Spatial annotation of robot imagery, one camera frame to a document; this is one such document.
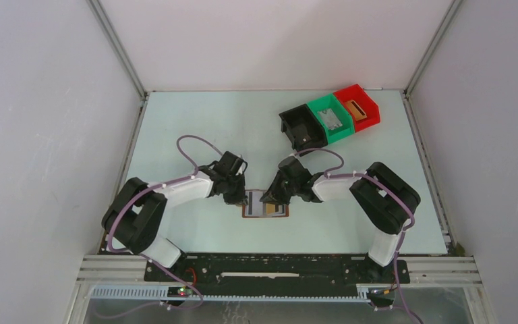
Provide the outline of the gold credit card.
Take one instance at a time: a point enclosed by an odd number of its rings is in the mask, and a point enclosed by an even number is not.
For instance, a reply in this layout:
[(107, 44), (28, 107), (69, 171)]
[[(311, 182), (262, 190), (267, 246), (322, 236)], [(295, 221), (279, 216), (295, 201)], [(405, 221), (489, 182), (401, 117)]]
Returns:
[(266, 203), (264, 204), (264, 214), (268, 217), (286, 217), (287, 206)]

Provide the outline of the grey striped credit card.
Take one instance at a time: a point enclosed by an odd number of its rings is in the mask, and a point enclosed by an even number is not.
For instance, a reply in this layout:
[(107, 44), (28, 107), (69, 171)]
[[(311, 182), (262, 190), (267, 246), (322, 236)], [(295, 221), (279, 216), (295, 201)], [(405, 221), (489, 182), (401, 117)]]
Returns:
[(264, 192), (262, 190), (248, 191), (247, 217), (261, 217), (264, 214), (264, 203), (260, 200)]

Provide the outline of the brown leather card holder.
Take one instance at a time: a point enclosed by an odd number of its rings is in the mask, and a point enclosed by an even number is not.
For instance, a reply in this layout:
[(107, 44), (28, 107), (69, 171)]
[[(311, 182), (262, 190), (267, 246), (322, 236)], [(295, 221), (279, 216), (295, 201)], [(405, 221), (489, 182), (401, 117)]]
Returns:
[(262, 202), (260, 199), (265, 192), (265, 190), (246, 190), (246, 204), (242, 207), (241, 213), (244, 219), (272, 219), (289, 216), (287, 205)]

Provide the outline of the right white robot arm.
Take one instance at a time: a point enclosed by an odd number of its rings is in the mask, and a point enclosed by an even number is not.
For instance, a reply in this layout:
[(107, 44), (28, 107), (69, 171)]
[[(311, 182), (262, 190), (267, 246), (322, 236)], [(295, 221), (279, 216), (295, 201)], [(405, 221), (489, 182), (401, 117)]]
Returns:
[(407, 230), (415, 225), (421, 197), (384, 163), (374, 162), (364, 172), (332, 175), (311, 173), (294, 156), (278, 165), (274, 180), (260, 201), (288, 205), (293, 197), (307, 203), (354, 198), (374, 226), (365, 272), (382, 282), (393, 272), (391, 263), (399, 255)]

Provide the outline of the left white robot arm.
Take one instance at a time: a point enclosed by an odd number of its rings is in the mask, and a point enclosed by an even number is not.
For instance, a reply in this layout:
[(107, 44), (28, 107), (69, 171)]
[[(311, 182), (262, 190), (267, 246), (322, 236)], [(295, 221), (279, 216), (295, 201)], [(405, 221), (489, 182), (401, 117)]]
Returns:
[(245, 160), (226, 151), (218, 161), (176, 180), (148, 183), (130, 178), (103, 216), (107, 250), (143, 256), (160, 264), (168, 280), (180, 280), (186, 272), (185, 253), (160, 230), (165, 211), (214, 196), (222, 196), (228, 205), (244, 205), (247, 167)]

